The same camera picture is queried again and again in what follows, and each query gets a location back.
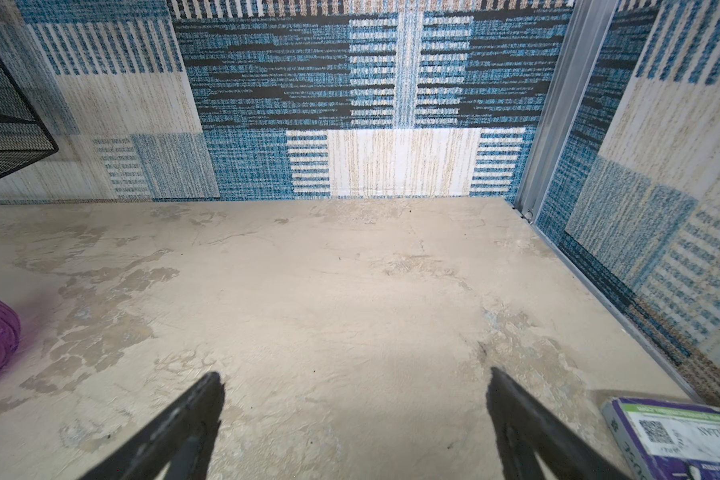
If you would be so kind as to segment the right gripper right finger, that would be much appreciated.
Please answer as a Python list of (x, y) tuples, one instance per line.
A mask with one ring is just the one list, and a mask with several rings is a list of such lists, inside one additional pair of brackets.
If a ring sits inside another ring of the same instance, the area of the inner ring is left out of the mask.
[(558, 479), (627, 477), (498, 367), (491, 369), (486, 407), (506, 479), (543, 479), (542, 465)]

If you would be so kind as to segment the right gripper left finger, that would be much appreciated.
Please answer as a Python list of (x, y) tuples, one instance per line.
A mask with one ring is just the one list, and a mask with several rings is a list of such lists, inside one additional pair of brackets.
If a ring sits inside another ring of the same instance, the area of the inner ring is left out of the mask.
[(205, 479), (225, 400), (220, 375), (203, 375), (84, 479)]

